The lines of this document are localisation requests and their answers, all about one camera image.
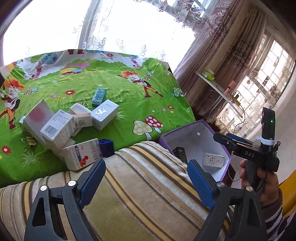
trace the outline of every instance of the black box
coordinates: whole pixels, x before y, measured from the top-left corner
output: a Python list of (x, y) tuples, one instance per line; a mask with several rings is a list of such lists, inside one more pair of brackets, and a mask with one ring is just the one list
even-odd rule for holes
[(183, 163), (188, 164), (187, 162), (187, 157), (186, 157), (186, 153), (185, 153), (185, 148), (184, 147), (176, 147), (173, 150), (174, 155), (179, 158)]

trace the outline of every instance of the green tablecloth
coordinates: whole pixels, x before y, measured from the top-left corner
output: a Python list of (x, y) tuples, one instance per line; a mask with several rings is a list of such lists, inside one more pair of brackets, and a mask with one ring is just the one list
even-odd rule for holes
[[(0, 68), (0, 186), (30, 181), (67, 170), (41, 144), (24, 152), (18, 121), (40, 100), (53, 112), (77, 102), (89, 104), (98, 88), (119, 105), (118, 115), (102, 130), (87, 127), (73, 137), (76, 143), (111, 139), (115, 150), (195, 121), (174, 76), (154, 58), (127, 54), (65, 50), (21, 59)], [(157, 126), (148, 125), (157, 120)]]

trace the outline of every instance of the striped blanket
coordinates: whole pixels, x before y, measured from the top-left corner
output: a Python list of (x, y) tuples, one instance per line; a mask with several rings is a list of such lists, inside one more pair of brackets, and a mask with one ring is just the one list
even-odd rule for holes
[[(154, 142), (141, 142), (105, 158), (106, 174), (83, 211), (100, 240), (192, 241), (209, 209), (187, 175), (187, 166)], [(16, 241), (24, 240), (25, 224), (40, 186), (64, 186), (79, 172), (60, 172), (36, 181), (0, 189), (0, 218)], [(75, 241), (65, 209), (59, 205), (68, 240)], [(225, 221), (218, 240), (223, 240)]]

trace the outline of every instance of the window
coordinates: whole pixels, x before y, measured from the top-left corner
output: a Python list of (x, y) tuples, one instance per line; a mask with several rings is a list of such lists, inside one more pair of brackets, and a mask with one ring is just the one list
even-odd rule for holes
[(80, 48), (154, 57), (174, 71), (195, 39), (198, 20), (217, 2), (32, 0), (4, 35), (4, 64)]
[(244, 117), (239, 117), (227, 104), (216, 119), (221, 131), (243, 137), (250, 134), (261, 123), (262, 108), (271, 109), (284, 91), (294, 65), (295, 59), (289, 56), (280, 42), (265, 34), (250, 73), (237, 88)]

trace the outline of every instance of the purple box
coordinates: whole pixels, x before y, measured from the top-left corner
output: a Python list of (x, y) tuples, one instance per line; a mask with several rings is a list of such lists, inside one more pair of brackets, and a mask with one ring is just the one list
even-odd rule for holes
[[(184, 147), (187, 160), (196, 159), (203, 170), (210, 173), (218, 182), (223, 180), (231, 157), (225, 146), (214, 141), (214, 133), (205, 121), (199, 120), (162, 135), (159, 138), (159, 144), (172, 154), (172, 150), (176, 147)], [(206, 153), (224, 156), (223, 167), (203, 165)]]

